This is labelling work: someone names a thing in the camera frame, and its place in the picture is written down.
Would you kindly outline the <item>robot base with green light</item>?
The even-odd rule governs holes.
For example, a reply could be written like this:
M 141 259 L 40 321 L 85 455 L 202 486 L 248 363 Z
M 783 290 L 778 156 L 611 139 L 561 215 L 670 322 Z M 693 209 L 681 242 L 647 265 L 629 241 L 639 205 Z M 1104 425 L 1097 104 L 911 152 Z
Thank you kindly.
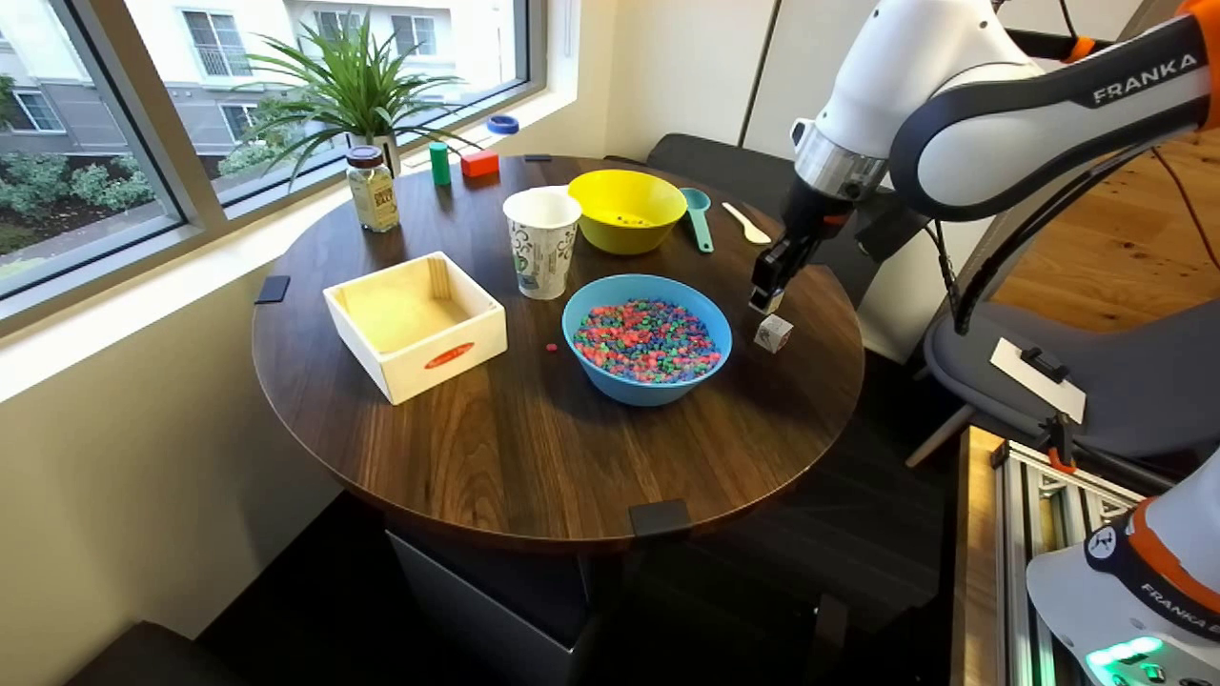
M 1024 594 L 1093 686 L 1220 686 L 1220 449 L 1082 546 L 1033 557 Z

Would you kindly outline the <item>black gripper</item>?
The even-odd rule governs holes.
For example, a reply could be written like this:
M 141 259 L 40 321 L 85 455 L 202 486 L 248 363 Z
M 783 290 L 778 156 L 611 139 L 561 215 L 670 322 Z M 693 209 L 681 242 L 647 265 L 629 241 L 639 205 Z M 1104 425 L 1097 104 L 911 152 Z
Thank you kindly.
M 843 227 L 839 205 L 794 205 L 783 215 L 787 231 L 754 259 L 746 309 L 758 316 L 778 316 L 787 306 L 787 284 L 815 255 L 824 241 Z

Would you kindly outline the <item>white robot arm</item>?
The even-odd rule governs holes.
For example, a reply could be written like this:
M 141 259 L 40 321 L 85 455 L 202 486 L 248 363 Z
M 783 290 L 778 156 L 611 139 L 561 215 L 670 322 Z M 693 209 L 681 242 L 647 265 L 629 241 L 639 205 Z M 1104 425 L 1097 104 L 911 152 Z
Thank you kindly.
M 1216 126 L 1220 0 L 1110 44 L 1046 62 L 993 0 L 878 0 L 826 104 L 794 123 L 787 231 L 754 259 L 746 306 L 794 275 L 891 180 L 933 220 L 993 215 L 1097 156 Z

